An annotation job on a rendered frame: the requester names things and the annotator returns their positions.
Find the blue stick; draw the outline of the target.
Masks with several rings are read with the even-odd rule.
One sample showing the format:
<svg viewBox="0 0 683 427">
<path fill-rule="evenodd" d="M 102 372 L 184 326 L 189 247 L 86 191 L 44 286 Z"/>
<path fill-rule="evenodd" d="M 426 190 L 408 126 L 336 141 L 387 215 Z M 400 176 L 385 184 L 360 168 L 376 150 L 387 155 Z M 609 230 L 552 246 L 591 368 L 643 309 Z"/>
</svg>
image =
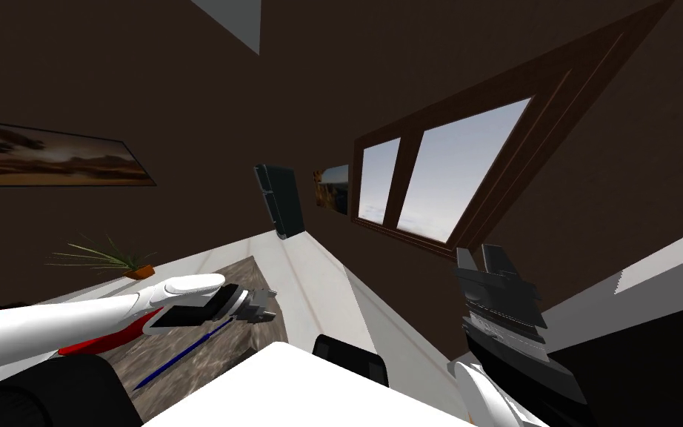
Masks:
<svg viewBox="0 0 683 427">
<path fill-rule="evenodd" d="M 184 357 L 186 357 L 189 353 L 191 353 L 194 349 L 202 345 L 203 343 L 207 342 L 212 336 L 216 335 L 217 333 L 220 332 L 220 330 L 223 329 L 223 327 L 229 325 L 234 321 L 235 317 L 228 317 L 225 322 L 223 322 L 221 325 L 217 326 L 215 329 L 212 331 L 209 331 L 208 333 L 204 334 L 200 338 L 198 338 L 193 344 L 189 345 L 186 349 L 184 349 L 181 353 L 176 355 L 173 359 L 169 360 L 165 364 L 159 366 L 155 371 L 153 371 L 151 374 L 146 376 L 138 385 L 136 385 L 133 390 L 137 391 L 142 388 L 144 388 L 147 384 L 151 383 L 152 380 L 160 376 L 165 370 L 169 369 L 173 365 L 175 365 L 178 361 L 182 360 Z"/>
</svg>

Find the grey marbled table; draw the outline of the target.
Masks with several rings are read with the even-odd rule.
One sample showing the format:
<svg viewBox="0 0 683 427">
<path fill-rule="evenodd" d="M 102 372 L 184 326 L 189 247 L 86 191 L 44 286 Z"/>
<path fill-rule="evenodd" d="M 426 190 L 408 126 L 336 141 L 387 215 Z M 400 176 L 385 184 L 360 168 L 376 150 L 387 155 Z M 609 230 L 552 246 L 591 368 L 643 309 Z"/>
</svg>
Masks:
<svg viewBox="0 0 683 427">
<path fill-rule="evenodd" d="M 113 366 L 141 419 L 147 422 L 272 342 L 287 341 L 276 300 L 269 301 L 267 311 L 276 315 L 273 321 L 231 322 L 143 388 L 137 388 L 142 380 L 221 323 L 206 322 L 192 328 L 174 328 L 164 334 L 144 335 L 103 353 L 102 358 Z"/>
</svg>

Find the brown framed window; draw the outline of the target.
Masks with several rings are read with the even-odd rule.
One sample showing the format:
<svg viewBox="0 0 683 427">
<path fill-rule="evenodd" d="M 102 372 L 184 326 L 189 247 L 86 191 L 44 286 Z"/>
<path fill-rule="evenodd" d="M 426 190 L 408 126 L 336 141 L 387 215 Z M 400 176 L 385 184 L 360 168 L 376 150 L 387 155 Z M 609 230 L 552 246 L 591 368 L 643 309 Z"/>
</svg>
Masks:
<svg viewBox="0 0 683 427">
<path fill-rule="evenodd" d="M 355 141 L 351 220 L 475 251 L 675 0 L 654 4 Z"/>
</svg>

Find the wide brown landscape picture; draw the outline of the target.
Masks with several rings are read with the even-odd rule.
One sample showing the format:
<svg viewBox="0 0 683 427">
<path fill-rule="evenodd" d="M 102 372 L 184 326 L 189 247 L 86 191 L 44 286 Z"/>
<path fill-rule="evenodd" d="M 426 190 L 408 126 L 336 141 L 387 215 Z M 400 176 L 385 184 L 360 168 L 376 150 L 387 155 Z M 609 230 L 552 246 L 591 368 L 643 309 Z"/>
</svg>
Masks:
<svg viewBox="0 0 683 427">
<path fill-rule="evenodd" d="M 0 187 L 154 184 L 121 141 L 0 124 Z"/>
</svg>

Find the red curved object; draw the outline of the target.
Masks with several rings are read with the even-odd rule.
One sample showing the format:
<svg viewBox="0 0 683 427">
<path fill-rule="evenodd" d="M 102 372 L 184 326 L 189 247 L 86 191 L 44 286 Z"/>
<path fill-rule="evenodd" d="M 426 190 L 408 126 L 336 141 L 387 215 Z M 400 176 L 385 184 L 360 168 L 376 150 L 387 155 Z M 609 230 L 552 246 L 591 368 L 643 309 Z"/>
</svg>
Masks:
<svg viewBox="0 0 683 427">
<path fill-rule="evenodd" d="M 29 306 L 29 304 L 24 302 L 15 302 L 9 305 L 0 305 L 0 310 L 25 306 Z M 157 308 L 156 310 L 145 314 L 143 317 L 138 318 L 133 323 L 128 325 L 125 329 L 114 334 L 105 335 L 93 340 L 88 340 L 75 345 L 60 348 L 57 351 L 57 354 L 60 356 L 66 356 L 69 354 L 101 354 L 114 348 L 118 348 L 121 345 L 125 345 L 132 340 L 139 338 L 142 335 L 142 329 L 144 325 L 160 310 L 161 308 Z"/>
</svg>

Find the green plant in orange pot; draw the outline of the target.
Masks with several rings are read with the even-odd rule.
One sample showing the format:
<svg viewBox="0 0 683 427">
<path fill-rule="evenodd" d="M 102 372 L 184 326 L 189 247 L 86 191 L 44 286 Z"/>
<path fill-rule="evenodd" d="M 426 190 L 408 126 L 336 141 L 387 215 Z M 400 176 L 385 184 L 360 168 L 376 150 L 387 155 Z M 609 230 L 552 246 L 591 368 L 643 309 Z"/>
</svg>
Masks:
<svg viewBox="0 0 683 427">
<path fill-rule="evenodd" d="M 47 257 L 46 265 L 85 267 L 97 271 L 98 274 L 115 271 L 132 280 L 148 279 L 156 273 L 154 266 L 147 262 L 155 253 L 141 256 L 123 252 L 108 235 L 105 237 L 107 244 L 99 243 L 84 234 L 80 236 L 86 241 L 85 245 L 68 242 L 67 245 L 74 249 L 74 252 L 52 252 Z"/>
</svg>

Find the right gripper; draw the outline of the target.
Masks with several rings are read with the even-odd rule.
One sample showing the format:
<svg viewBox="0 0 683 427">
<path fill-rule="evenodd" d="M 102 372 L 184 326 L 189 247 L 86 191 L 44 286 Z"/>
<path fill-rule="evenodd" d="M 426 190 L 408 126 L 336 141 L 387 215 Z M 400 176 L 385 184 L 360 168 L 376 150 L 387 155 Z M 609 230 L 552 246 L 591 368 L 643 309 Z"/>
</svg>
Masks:
<svg viewBox="0 0 683 427">
<path fill-rule="evenodd" d="M 536 286 L 519 275 L 501 246 L 482 245 L 486 271 L 479 271 L 467 248 L 456 248 L 457 277 L 468 301 L 531 328 L 547 328 L 536 302 Z"/>
</svg>

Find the small landscape picture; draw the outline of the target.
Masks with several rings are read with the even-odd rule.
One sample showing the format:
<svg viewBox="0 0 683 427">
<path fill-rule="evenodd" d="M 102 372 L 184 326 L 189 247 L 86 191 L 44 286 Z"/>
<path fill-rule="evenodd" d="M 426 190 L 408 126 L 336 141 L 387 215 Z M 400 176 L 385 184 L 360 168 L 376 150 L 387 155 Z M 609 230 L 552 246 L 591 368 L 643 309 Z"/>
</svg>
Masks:
<svg viewBox="0 0 683 427">
<path fill-rule="evenodd" d="M 316 205 L 348 215 L 349 166 L 313 172 Z"/>
</svg>

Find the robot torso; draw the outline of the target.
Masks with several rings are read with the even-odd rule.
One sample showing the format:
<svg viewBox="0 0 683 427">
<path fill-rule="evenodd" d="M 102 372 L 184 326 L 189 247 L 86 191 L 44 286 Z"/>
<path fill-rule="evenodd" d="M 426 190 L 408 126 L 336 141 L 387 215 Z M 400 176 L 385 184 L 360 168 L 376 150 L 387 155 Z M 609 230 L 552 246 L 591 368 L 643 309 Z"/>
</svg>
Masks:
<svg viewBox="0 0 683 427">
<path fill-rule="evenodd" d="M 143 408 L 143 427 L 473 427 L 444 357 L 399 338 L 374 347 L 388 385 L 275 342 L 187 396 Z"/>
</svg>

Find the dark grey cabinet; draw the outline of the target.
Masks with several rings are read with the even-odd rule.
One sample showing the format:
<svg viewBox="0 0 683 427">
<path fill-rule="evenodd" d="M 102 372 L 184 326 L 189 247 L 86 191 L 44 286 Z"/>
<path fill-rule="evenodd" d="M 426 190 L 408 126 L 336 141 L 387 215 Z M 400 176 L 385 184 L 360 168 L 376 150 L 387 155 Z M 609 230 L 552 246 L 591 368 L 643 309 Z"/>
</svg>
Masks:
<svg viewBox="0 0 683 427">
<path fill-rule="evenodd" d="M 257 164 L 254 172 L 279 239 L 304 233 L 295 171 L 276 165 Z"/>
</svg>

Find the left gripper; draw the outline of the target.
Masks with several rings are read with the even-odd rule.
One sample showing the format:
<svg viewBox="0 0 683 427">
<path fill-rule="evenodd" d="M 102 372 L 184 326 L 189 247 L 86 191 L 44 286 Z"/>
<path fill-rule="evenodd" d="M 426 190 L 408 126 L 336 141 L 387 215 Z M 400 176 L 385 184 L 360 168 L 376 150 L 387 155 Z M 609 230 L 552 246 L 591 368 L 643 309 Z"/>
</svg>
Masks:
<svg viewBox="0 0 683 427">
<path fill-rule="evenodd" d="M 239 319 L 251 324 L 273 321 L 276 314 L 268 311 L 267 306 L 269 302 L 275 301 L 276 295 L 271 289 L 250 289 L 241 306 Z"/>
</svg>

